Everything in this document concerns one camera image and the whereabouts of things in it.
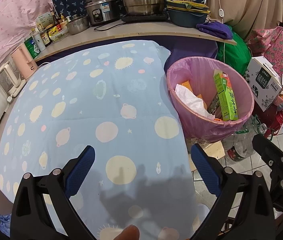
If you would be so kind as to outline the fingertip at bottom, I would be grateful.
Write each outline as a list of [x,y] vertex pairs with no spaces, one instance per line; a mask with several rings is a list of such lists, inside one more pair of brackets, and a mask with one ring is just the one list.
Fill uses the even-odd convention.
[[139,229],[135,225],[129,225],[114,240],[139,240],[139,237]]

